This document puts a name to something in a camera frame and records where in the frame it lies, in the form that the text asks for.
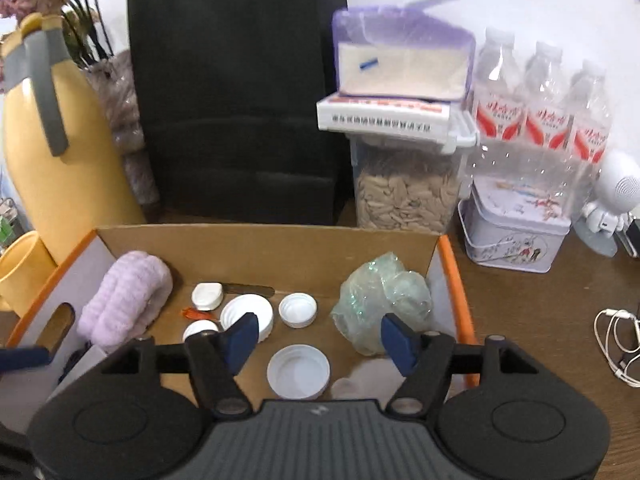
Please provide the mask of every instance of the wooden table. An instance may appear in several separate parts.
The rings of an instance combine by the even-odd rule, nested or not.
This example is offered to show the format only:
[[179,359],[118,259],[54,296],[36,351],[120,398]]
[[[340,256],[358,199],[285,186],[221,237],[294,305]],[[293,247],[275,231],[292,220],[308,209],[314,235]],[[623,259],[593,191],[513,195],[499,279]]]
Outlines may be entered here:
[[593,335],[603,308],[638,308],[640,262],[622,249],[598,256],[571,232],[547,274],[490,269],[468,259],[460,226],[450,238],[478,337],[507,336],[605,412],[611,442],[598,480],[640,478],[640,390],[614,377]]

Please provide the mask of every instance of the lavender plush item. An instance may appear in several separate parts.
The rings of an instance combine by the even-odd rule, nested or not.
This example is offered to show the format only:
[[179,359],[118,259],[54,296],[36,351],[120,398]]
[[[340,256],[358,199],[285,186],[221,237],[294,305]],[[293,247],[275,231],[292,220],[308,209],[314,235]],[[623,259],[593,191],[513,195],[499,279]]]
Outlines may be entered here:
[[174,284],[160,258],[143,251],[121,256],[78,320],[78,333],[107,352],[141,336],[158,317]]

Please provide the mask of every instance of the small white cap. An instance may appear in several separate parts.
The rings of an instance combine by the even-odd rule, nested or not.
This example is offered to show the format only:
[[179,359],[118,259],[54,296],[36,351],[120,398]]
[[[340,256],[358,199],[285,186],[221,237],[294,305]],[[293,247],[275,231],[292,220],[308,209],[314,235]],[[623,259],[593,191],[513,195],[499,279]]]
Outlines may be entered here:
[[562,59],[562,48],[539,41],[536,43],[536,54],[542,54],[542,56],[548,57],[553,61],[560,61]]
[[606,70],[604,70],[603,67],[589,59],[585,59],[582,62],[582,70],[585,74],[592,77],[604,77],[606,74]]
[[198,310],[214,310],[222,303],[223,296],[219,283],[199,283],[191,293],[191,303]]
[[284,324],[292,328],[304,328],[314,322],[318,304],[310,295],[296,292],[283,298],[278,312]]
[[187,338],[190,335],[197,334],[198,332],[204,332],[205,330],[213,330],[214,332],[218,332],[218,327],[213,321],[209,321],[208,319],[201,319],[198,321],[194,321],[191,323],[187,329],[182,334],[182,342],[187,341]]
[[329,360],[317,348],[291,345],[271,358],[267,380],[281,399],[317,399],[329,385]]
[[516,41],[516,35],[510,30],[500,30],[499,28],[487,27],[484,31],[487,41],[498,43],[513,48]]
[[233,298],[225,305],[220,313],[220,323],[222,328],[228,328],[238,321],[247,312],[253,312],[258,317],[258,329],[260,335],[258,343],[269,337],[273,328],[273,308],[266,298],[258,294],[243,294]]

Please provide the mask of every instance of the yellow thermos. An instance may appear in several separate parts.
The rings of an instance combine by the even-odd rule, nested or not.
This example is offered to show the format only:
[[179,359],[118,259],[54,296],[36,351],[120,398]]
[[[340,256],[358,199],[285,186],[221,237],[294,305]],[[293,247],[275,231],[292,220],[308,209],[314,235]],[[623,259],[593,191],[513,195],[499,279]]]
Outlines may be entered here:
[[31,223],[60,264],[98,226],[144,223],[98,97],[59,16],[26,17],[2,45],[4,157]]

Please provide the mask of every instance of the white wall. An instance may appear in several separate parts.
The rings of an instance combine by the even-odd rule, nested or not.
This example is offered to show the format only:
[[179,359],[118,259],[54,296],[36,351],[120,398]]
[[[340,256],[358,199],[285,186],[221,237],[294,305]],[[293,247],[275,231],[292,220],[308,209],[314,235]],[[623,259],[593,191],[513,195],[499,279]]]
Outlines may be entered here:
[[[350,5],[404,4],[411,0],[349,0]],[[126,0],[100,0],[114,47],[128,44]],[[433,10],[441,18],[473,31],[482,43],[487,25],[516,32],[524,59],[536,40],[564,46],[567,72],[590,58],[608,70],[614,110],[613,144],[640,162],[640,0],[461,0]],[[0,32],[11,30],[0,20]]]

